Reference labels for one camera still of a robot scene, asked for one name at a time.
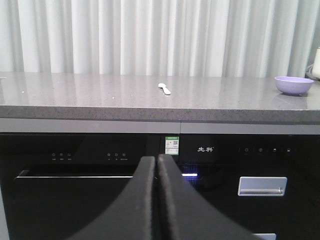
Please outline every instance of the plastic spoon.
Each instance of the plastic spoon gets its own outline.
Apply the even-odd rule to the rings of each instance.
[[[169,89],[167,88],[167,86],[164,83],[159,83],[158,87],[163,89],[163,92],[165,95],[171,94],[171,92],[169,91]]]

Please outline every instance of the energy label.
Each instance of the energy label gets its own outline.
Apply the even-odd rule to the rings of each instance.
[[[165,137],[165,154],[179,155],[179,137],[178,136]]]

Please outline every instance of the countertop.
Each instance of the countertop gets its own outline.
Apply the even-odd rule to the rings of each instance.
[[[0,72],[0,118],[319,125],[320,82],[290,96],[273,78]]]

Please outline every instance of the door handle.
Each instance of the door handle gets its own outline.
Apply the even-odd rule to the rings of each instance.
[[[281,195],[283,196],[284,190],[279,187],[278,189],[269,189],[269,188],[242,188],[240,189],[240,194],[266,194],[266,195]]]
[[[132,175],[29,175],[29,170],[22,170],[15,179],[130,179]]]
[[[239,180],[238,196],[282,197],[287,186],[286,177],[242,176]]]

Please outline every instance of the white curtain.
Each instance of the white curtain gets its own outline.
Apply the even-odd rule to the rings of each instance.
[[[0,0],[0,71],[304,76],[320,0]]]

